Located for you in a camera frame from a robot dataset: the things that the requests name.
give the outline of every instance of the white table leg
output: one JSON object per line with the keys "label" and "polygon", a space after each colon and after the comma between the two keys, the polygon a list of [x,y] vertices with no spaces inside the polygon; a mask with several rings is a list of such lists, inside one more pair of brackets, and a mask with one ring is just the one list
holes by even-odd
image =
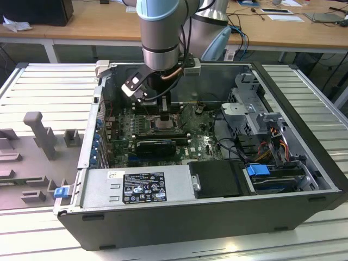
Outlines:
{"label": "white table leg", "polygon": [[60,63],[59,57],[54,50],[53,40],[52,39],[43,39],[41,44],[44,46],[44,48],[46,50],[49,62],[51,64]]}

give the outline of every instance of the copper pipe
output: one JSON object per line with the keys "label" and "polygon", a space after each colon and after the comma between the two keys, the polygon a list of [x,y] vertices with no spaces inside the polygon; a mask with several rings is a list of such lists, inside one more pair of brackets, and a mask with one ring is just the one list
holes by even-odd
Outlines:
{"label": "copper pipe", "polygon": [[182,67],[178,68],[175,72],[171,73],[170,75],[167,75],[167,76],[164,76],[162,75],[161,76],[161,79],[162,80],[170,80],[172,79],[173,77],[177,76],[179,73],[181,73],[183,71]]}

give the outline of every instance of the black plastic cover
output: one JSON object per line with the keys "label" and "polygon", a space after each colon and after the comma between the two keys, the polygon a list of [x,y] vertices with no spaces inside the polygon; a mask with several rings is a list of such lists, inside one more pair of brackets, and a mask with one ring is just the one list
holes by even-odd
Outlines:
{"label": "black plastic cover", "polygon": [[250,195],[240,160],[192,161],[189,166],[201,185],[197,198]]}

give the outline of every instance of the paper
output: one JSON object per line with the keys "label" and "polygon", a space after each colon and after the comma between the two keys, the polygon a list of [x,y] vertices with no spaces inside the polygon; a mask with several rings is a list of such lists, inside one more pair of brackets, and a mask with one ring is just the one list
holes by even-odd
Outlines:
{"label": "paper", "polygon": [[135,7],[127,7],[126,12],[127,13],[136,13],[136,8]]}
{"label": "paper", "polygon": [[292,16],[292,15],[268,15],[269,18],[272,20],[277,21],[291,21],[291,22],[304,22],[301,18],[298,16]]}
{"label": "paper", "polygon": [[298,4],[298,2],[294,0],[283,0],[282,5],[285,5],[287,7],[301,7],[302,5]]}
{"label": "paper", "polygon": [[6,19],[6,17],[4,16],[4,23],[2,23],[3,26],[5,26],[7,29],[9,29],[10,31],[13,31],[15,33],[17,33],[18,31],[25,31],[25,30],[31,30],[33,29],[32,27],[30,27],[30,24],[27,22],[14,22],[11,21],[9,19]]}

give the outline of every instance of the laptop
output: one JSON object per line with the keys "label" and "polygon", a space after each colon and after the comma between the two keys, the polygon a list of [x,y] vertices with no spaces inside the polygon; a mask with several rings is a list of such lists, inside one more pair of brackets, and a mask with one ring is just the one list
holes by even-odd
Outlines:
{"label": "laptop", "polygon": [[304,13],[304,15],[313,22],[319,23],[337,23],[344,20],[344,18],[335,14]]}

